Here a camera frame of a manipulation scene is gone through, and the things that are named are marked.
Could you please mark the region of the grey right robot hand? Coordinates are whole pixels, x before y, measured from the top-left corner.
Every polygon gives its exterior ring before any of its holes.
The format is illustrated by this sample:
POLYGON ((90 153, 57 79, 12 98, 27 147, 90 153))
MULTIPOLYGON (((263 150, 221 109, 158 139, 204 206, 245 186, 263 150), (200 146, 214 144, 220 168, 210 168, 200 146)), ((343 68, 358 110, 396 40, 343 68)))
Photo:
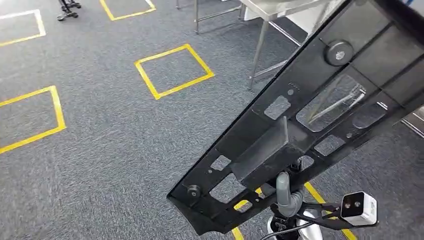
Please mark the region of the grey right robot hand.
POLYGON ((293 192, 290 189, 290 175, 281 172, 276 179, 276 200, 278 211, 284 217, 290 218, 300 210, 305 197, 305 187, 301 187, 293 192))

